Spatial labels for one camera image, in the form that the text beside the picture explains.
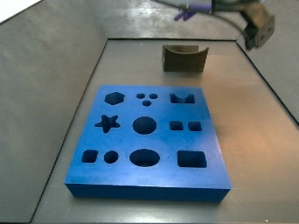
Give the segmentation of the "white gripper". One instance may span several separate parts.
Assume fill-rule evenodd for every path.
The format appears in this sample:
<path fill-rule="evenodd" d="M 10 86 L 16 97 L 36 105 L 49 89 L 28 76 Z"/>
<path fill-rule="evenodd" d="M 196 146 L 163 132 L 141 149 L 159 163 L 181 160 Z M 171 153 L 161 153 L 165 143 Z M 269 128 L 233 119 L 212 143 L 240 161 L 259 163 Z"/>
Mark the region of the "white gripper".
<path fill-rule="evenodd" d="M 173 8 L 187 11 L 241 11 L 249 4 L 257 0 L 207 0 L 205 3 L 185 2 L 175 3 L 171 0 L 153 0 L 159 4 L 165 4 Z"/>

